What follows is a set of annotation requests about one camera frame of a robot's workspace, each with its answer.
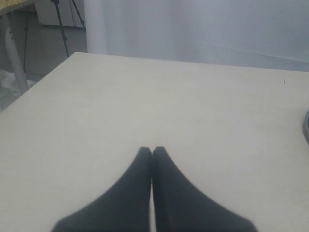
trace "white cabinet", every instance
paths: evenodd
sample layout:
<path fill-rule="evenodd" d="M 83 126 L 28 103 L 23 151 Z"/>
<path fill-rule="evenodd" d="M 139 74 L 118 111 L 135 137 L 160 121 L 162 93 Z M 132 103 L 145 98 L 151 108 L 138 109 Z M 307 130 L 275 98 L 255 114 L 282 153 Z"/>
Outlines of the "white cabinet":
<path fill-rule="evenodd" d="M 84 1 L 75 0 L 78 10 L 84 20 Z M 41 0 L 35 3 L 39 22 L 43 25 L 59 26 L 56 8 L 50 0 Z M 59 0 L 59 11 L 62 24 L 67 27 L 82 27 L 81 21 L 74 8 L 72 0 Z"/>

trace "plastic bag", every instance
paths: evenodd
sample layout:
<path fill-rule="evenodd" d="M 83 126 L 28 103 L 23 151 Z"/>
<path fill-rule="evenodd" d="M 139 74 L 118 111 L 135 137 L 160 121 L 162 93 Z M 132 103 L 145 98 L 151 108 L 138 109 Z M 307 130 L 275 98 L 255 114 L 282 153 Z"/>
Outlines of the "plastic bag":
<path fill-rule="evenodd" d="M 27 80 L 27 83 L 29 88 L 35 85 L 34 81 Z M 15 74 L 0 70 L 0 112 L 14 102 L 20 95 Z"/>

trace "white curtain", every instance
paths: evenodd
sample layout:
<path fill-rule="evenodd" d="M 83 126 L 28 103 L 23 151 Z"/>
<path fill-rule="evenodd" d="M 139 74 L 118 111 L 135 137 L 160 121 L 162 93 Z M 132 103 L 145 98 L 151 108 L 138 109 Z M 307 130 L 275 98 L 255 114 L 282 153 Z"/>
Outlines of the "white curtain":
<path fill-rule="evenodd" d="M 85 0 L 88 51 L 309 71 L 308 0 Z"/>

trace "white table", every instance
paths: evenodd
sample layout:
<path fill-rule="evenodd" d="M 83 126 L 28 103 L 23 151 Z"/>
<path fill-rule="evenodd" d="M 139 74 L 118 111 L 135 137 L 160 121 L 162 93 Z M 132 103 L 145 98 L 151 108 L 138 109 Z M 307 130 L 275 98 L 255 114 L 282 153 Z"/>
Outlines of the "white table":
<path fill-rule="evenodd" d="M 50 231 L 157 145 L 260 232 L 308 231 L 308 86 L 305 72 L 76 53 L 0 114 L 0 231 Z"/>
<path fill-rule="evenodd" d="M 5 48 L 7 50 L 9 60 L 11 62 L 13 71 L 15 73 L 18 87 L 22 94 L 26 92 L 29 89 L 29 87 L 27 84 L 26 75 L 24 73 L 18 51 L 16 48 L 13 32 L 11 30 L 10 21 L 8 19 L 7 13 L 17 10 L 19 8 L 25 7 L 27 5 L 30 5 L 36 1 L 37 0 L 23 0 L 23 1 L 14 3 L 6 7 L 0 7 L 0 20 L 2 21 L 2 32 L 4 36 Z"/>

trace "tripod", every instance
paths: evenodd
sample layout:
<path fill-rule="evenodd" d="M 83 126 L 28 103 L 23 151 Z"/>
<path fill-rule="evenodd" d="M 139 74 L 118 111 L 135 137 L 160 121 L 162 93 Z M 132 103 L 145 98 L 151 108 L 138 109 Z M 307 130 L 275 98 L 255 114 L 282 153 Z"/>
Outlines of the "tripod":
<path fill-rule="evenodd" d="M 75 3 L 75 0 L 71 0 L 73 3 L 73 6 L 76 10 L 76 13 L 81 21 L 81 24 L 83 26 L 83 28 L 85 29 L 85 22 L 82 19 L 82 16 L 78 10 L 78 7 Z M 68 50 L 68 45 L 67 45 L 67 37 L 64 33 L 64 27 L 62 24 L 62 20 L 61 20 L 61 15 L 60 15 L 60 11 L 59 11 L 59 0 L 51 0 L 51 2 L 54 3 L 55 5 L 55 9 L 56 9 L 56 13 L 57 13 L 57 17 L 58 17 L 58 21 L 59 21 L 59 26 L 60 26 L 60 30 L 61 30 L 61 35 L 62 35 L 62 40 L 63 40 L 63 44 L 66 50 L 66 54 L 67 57 L 69 57 L 69 50 Z M 28 40 L 28 24 L 29 24 L 29 6 L 27 6 L 26 8 L 26 26 L 25 26 L 25 46 L 24 46 L 24 72 L 26 73 L 26 55 L 27 55 L 27 40 Z"/>

